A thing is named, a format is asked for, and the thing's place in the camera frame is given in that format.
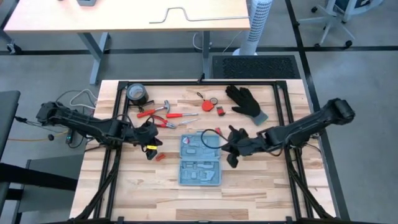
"screwdriver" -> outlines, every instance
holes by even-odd
[[[199,115],[198,113],[189,113],[189,114],[181,114],[181,113],[172,113],[172,114],[166,114],[166,118],[180,118],[182,116],[195,116]]]

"red-handled pliers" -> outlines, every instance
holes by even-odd
[[[160,116],[152,115],[152,117],[153,117],[154,119],[158,119],[158,120],[160,120],[160,121],[162,122],[162,124],[156,124],[156,123],[155,123],[155,125],[156,125],[157,127],[160,127],[160,128],[176,128],[176,127],[177,127],[176,125],[174,125],[174,124],[168,122],[166,119],[163,119],[163,118],[161,118]]]

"blue plastic case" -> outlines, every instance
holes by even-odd
[[[201,133],[183,134],[180,141],[180,185],[217,186],[221,184],[220,150],[210,149],[200,140]],[[220,145],[218,135],[206,134],[204,142],[209,146]]]

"black floor mat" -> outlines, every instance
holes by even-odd
[[[293,55],[213,56],[213,76],[300,79]]]

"work glove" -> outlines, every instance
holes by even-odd
[[[260,125],[268,116],[261,111],[259,103],[253,98],[247,88],[241,87],[240,90],[234,85],[230,85],[225,90],[226,94],[239,106],[232,107],[232,110],[251,117],[254,124]]]

